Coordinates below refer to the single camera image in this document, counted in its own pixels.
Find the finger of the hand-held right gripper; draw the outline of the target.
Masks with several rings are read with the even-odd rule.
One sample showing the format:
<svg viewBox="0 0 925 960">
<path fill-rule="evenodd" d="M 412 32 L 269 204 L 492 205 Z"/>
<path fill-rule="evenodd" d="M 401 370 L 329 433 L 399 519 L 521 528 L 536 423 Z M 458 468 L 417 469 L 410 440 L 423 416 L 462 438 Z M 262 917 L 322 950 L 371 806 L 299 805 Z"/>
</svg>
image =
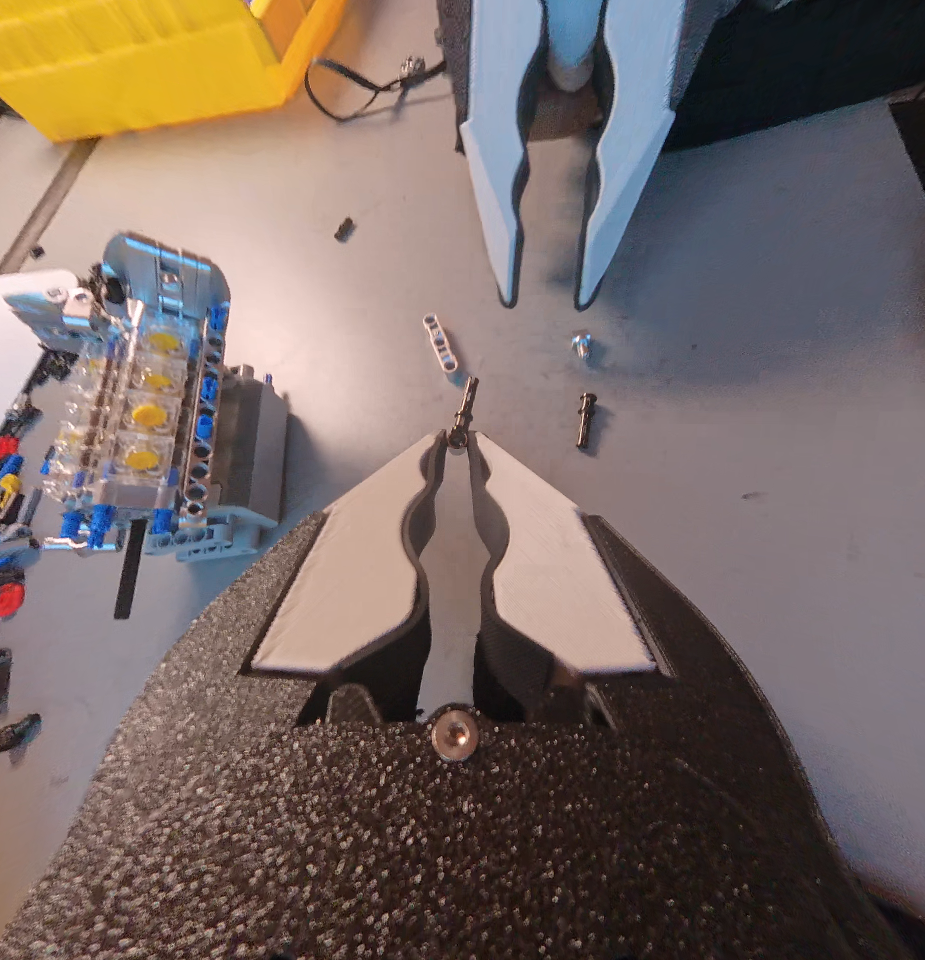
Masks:
<svg viewBox="0 0 925 960">
<path fill-rule="evenodd" d="M 471 3 L 467 111 L 459 127 L 484 246 L 502 305 L 517 304 L 527 142 L 548 49 L 541 1 Z"/>
<path fill-rule="evenodd" d="M 675 119 L 684 1 L 602 2 L 593 48 L 601 110 L 576 257 L 576 308 L 595 299 Z"/>
</svg>

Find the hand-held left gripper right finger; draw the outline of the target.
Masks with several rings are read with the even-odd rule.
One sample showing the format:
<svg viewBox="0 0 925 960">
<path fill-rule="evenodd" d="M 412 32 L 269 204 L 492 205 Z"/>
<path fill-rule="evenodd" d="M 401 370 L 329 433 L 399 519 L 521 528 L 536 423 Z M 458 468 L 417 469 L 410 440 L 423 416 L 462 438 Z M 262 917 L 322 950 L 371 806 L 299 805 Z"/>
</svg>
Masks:
<svg viewBox="0 0 925 960">
<path fill-rule="evenodd" d="M 580 508 L 484 434 L 469 435 L 469 466 L 489 555 L 480 641 L 503 690 L 542 695 L 559 669 L 581 681 L 657 671 Z"/>
</svg>

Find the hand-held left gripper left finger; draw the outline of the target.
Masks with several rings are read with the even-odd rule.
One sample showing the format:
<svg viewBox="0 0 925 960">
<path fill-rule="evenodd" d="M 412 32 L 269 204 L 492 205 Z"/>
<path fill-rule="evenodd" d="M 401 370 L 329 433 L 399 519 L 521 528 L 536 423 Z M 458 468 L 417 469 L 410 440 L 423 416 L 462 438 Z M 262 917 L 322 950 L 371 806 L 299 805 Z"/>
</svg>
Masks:
<svg viewBox="0 0 925 960">
<path fill-rule="evenodd" d="M 416 626 L 428 606 L 421 553 L 442 481 L 443 432 L 435 431 L 331 503 L 252 669 L 329 675 Z"/>
</svg>

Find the white three-hole beam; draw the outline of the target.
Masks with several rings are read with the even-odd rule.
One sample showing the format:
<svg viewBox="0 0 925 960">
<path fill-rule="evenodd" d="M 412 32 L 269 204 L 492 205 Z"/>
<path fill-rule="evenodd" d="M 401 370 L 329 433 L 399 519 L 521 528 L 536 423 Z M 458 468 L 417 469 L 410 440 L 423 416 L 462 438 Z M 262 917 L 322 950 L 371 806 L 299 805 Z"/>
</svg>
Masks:
<svg viewBox="0 0 925 960">
<path fill-rule="evenodd" d="M 422 318 L 423 328 L 431 343 L 433 354 L 440 370 L 447 377 L 458 377 L 462 365 L 448 333 L 436 313 L 428 313 Z"/>
</svg>

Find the toy engine model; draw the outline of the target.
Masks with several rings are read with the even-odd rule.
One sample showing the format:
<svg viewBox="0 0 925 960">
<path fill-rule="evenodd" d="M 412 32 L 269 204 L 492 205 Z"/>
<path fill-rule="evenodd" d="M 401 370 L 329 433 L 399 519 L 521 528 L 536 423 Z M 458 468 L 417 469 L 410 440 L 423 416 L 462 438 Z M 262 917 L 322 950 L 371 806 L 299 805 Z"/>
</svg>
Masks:
<svg viewBox="0 0 925 960">
<path fill-rule="evenodd" d="M 26 506 L 0 560 L 120 554 L 114 618 L 127 619 L 143 555 L 258 551 L 281 519 L 288 404 L 269 375 L 226 364 L 230 291 L 216 264 L 120 233 L 81 285 L 3 300 L 44 348 L 74 360 L 33 492 L 61 507 L 59 533 L 37 542 Z"/>
</svg>

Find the scattered small coloured parts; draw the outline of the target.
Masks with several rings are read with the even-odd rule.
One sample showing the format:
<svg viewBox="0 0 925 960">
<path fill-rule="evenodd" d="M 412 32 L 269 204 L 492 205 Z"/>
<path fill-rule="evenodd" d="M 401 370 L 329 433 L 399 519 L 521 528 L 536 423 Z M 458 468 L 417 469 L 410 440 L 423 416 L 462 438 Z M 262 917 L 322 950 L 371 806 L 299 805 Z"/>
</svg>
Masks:
<svg viewBox="0 0 925 960">
<path fill-rule="evenodd" d="M 44 351 L 0 423 L 0 626 L 22 608 L 26 598 L 25 571 L 40 552 L 33 520 L 41 490 L 25 489 L 21 444 L 41 417 L 32 394 L 46 379 L 47 356 Z M 12 669 L 12 651 L 0 646 L 0 711 L 9 699 Z"/>
</svg>

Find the yellow plastic bin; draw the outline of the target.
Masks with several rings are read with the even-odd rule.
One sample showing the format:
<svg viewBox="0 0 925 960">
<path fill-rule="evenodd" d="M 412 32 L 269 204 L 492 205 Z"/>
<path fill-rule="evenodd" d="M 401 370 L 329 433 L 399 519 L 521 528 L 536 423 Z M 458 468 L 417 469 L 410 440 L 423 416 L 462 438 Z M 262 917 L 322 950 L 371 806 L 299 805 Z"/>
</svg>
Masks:
<svg viewBox="0 0 925 960">
<path fill-rule="evenodd" d="M 0 1 L 0 99 L 53 142 L 292 99 L 345 1 Z"/>
</svg>

